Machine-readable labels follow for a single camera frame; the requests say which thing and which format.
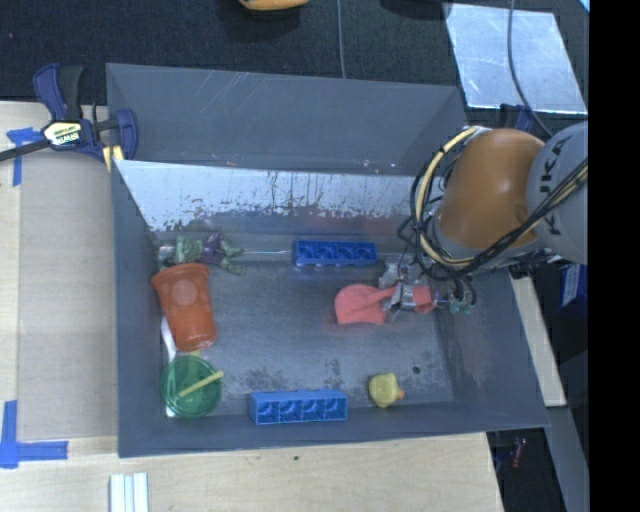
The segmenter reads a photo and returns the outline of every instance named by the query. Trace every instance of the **bin floor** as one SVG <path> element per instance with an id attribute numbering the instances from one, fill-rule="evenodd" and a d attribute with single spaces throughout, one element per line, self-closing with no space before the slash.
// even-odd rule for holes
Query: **bin floor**
<path id="1" fill-rule="evenodd" d="M 336 322 L 343 287 L 377 285 L 382 264 L 302 267 L 290 260 L 245 262 L 237 276 L 212 267 L 209 286 L 217 341 L 201 355 L 224 371 L 215 415 L 245 414 L 253 391 L 338 389 L 349 407 L 374 407 L 369 379 L 393 372 L 402 405 L 451 401 L 436 312 L 400 311 L 384 325 Z"/>

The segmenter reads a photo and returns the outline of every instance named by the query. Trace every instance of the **yellow cable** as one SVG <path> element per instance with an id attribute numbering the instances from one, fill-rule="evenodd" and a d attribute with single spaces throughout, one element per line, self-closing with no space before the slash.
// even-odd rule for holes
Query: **yellow cable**
<path id="1" fill-rule="evenodd" d="M 416 203 L 415 203 L 416 204 L 416 220 L 419 220 L 422 217 L 422 205 L 424 203 L 424 197 L 429 188 L 429 184 L 431 182 L 431 178 L 435 172 L 435 169 L 440 163 L 440 160 L 442 160 L 442 157 L 444 157 L 444 155 L 446 155 L 451 150 L 451 148 L 453 148 L 456 144 L 468 139 L 469 137 L 477 134 L 480 130 L 483 130 L 483 129 L 484 128 L 479 126 L 472 126 L 471 128 L 467 128 L 466 130 L 461 131 L 455 137 L 449 140 L 449 142 L 447 142 L 442 147 L 442 149 L 440 149 L 435 154 L 435 156 L 431 159 L 431 162 L 429 162 L 427 170 L 425 171 L 424 176 L 422 177 L 422 180 L 420 182 L 420 189 L 418 190 L 418 196 L 416 198 Z M 424 238 L 422 234 L 420 235 L 420 245 L 422 245 L 422 248 L 424 249 L 424 251 L 433 260 L 439 263 L 442 263 L 444 265 L 451 265 L 451 264 L 462 265 L 465 263 L 469 263 L 472 259 L 472 258 L 463 258 L 460 260 L 452 260 L 452 262 L 448 262 L 446 261 L 448 260 L 448 258 L 441 257 L 434 249 L 431 248 L 431 246 L 429 245 L 429 243 L 427 242 L 427 240 Z"/>

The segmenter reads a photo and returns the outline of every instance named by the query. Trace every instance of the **yellow straw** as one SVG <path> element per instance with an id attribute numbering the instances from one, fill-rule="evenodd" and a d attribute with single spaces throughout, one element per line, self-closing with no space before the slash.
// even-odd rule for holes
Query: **yellow straw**
<path id="1" fill-rule="evenodd" d="M 188 388 L 185 388 L 182 391 L 180 391 L 178 393 L 178 398 L 184 398 L 189 393 L 193 393 L 194 391 L 200 389 L 201 387 L 204 387 L 207 384 L 213 382 L 214 380 L 218 380 L 222 378 L 223 376 L 224 376 L 224 373 L 222 373 L 222 371 L 217 371 L 213 375 L 209 375 L 206 379 L 202 379 L 201 381 L 198 381 L 195 384 L 192 384 L 191 386 L 189 386 Z"/>

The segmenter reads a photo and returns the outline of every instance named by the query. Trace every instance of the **gray bin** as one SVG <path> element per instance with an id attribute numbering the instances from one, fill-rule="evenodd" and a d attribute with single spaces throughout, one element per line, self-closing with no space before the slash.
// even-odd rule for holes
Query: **gray bin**
<path id="1" fill-rule="evenodd" d="M 465 123 L 455 88 L 124 65 L 108 67 L 108 85 L 110 108 L 131 108 L 140 136 L 136 160 L 112 171 L 121 457 L 547 425 L 504 271 L 476 278 L 469 315 L 335 321 L 337 291 L 375 286 L 383 258 L 404 251 L 396 229 L 411 181 Z M 247 249 L 247 272 L 210 275 L 218 340 L 203 356 L 225 372 L 220 405 L 205 418 L 169 418 L 149 280 L 158 240 L 204 228 Z M 293 243 L 309 238 L 372 241 L 379 261 L 298 268 Z M 389 371 L 406 398 L 379 409 L 367 381 Z M 340 389 L 347 419 L 249 417 L 252 391 L 298 389 Z"/>

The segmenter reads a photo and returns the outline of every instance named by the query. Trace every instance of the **small figurine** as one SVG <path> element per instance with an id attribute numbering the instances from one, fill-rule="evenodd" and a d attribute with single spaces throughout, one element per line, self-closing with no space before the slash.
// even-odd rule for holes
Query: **small figurine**
<path id="1" fill-rule="evenodd" d="M 178 235 L 171 252 L 166 247 L 162 250 L 170 254 L 163 260 L 162 267 L 200 262 L 206 265 L 217 265 L 236 275 L 242 275 L 245 272 L 243 265 L 231 261 L 231 258 L 240 256 L 244 249 L 233 247 L 219 231 L 212 233 L 204 240 Z"/>
<path id="2" fill-rule="evenodd" d="M 402 400 L 404 391 L 400 389 L 395 374 L 381 373 L 369 380 L 369 395 L 378 407 L 384 409 L 396 400 Z"/>

